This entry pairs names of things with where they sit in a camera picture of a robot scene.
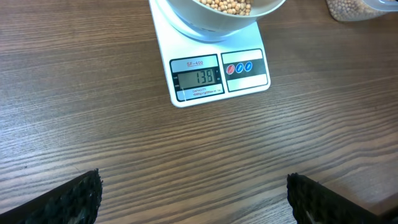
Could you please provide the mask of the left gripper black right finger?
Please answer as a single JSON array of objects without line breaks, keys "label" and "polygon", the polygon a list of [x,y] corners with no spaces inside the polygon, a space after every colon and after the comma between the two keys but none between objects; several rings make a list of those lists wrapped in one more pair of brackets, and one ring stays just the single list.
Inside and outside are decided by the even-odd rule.
[{"label": "left gripper black right finger", "polygon": [[314,180],[287,176],[287,201],[298,224],[397,224],[397,208],[376,215]]}]

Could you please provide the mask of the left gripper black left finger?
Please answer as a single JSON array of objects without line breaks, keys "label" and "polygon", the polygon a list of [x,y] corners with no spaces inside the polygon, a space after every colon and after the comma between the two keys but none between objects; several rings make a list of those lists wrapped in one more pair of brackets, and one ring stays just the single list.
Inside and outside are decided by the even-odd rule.
[{"label": "left gripper black left finger", "polygon": [[1,214],[1,223],[84,223],[96,221],[102,201],[99,170],[88,171],[69,182]]}]

